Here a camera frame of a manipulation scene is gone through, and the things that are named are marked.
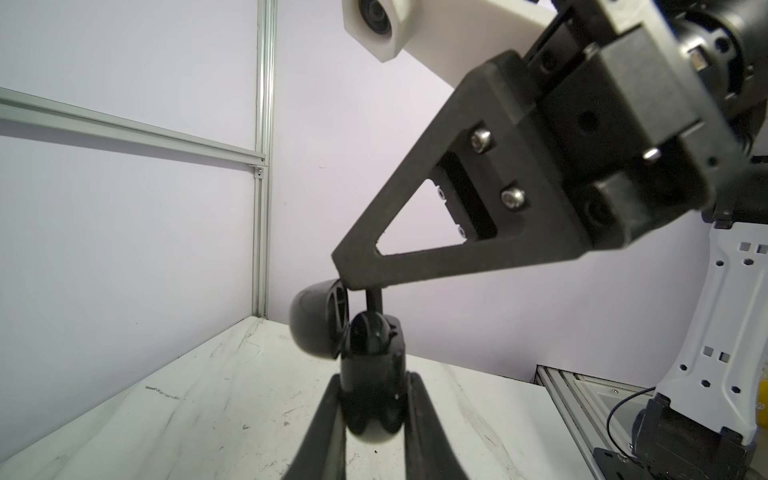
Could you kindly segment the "aluminium frame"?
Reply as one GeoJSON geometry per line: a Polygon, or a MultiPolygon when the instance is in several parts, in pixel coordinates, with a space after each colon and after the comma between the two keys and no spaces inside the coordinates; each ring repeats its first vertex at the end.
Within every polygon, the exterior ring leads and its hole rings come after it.
{"type": "Polygon", "coordinates": [[[40,138],[251,167],[267,302],[273,1],[5,1],[1,116],[40,138]]]}

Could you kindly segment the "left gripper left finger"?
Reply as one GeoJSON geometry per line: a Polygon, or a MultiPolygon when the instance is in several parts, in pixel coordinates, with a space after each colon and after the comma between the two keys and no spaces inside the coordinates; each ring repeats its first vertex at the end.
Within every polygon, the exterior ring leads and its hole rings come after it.
{"type": "Polygon", "coordinates": [[[346,423],[340,375],[331,377],[285,480],[346,478],[346,423]]]}

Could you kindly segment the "black earbud charging case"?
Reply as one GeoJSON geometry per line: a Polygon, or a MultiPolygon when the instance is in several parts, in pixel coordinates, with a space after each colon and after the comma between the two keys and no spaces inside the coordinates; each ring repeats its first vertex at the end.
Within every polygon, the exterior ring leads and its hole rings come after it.
{"type": "Polygon", "coordinates": [[[382,290],[368,289],[365,296],[366,309],[351,315],[341,281],[311,285],[292,300],[289,328],[305,353],[340,361],[347,429],[364,442],[384,443],[405,422],[405,340],[400,321],[384,313],[382,290]]]}

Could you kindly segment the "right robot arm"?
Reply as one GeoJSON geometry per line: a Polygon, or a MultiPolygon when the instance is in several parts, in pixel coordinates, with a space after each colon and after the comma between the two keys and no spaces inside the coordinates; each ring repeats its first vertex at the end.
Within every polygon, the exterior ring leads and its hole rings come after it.
{"type": "Polygon", "coordinates": [[[767,356],[763,1],[346,1],[381,61],[454,90],[333,252],[384,288],[629,246],[692,210],[710,264],[622,479],[742,479],[767,356]]]}

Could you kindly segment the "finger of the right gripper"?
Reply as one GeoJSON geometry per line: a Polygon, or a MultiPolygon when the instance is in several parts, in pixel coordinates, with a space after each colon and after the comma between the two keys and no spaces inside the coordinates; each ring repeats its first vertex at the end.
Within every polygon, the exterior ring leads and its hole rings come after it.
{"type": "Polygon", "coordinates": [[[564,160],[538,86],[506,51],[471,70],[333,252],[352,290],[579,258],[591,238],[564,186],[564,160]],[[441,190],[462,244],[385,255],[378,241],[425,181],[441,190]]]}

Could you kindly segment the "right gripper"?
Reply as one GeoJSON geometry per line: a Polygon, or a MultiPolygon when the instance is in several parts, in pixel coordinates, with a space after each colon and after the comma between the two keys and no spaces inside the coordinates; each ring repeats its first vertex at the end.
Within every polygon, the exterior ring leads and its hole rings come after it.
{"type": "Polygon", "coordinates": [[[559,1],[527,55],[596,249],[707,210],[750,169],[746,1],[559,1]]]}

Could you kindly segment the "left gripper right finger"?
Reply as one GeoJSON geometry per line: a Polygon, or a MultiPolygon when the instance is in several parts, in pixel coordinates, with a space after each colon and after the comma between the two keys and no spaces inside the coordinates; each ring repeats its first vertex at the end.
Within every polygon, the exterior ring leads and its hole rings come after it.
{"type": "Polygon", "coordinates": [[[442,427],[426,385],[415,372],[407,373],[405,472],[408,480],[467,480],[442,427]]]}

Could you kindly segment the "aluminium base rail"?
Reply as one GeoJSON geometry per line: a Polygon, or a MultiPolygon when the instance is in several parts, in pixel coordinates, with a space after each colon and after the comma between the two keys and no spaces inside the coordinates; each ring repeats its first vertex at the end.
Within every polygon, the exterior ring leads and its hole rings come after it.
{"type": "Polygon", "coordinates": [[[643,479],[632,459],[632,429],[652,395],[621,382],[554,367],[536,367],[534,382],[545,387],[595,479],[643,479]]]}

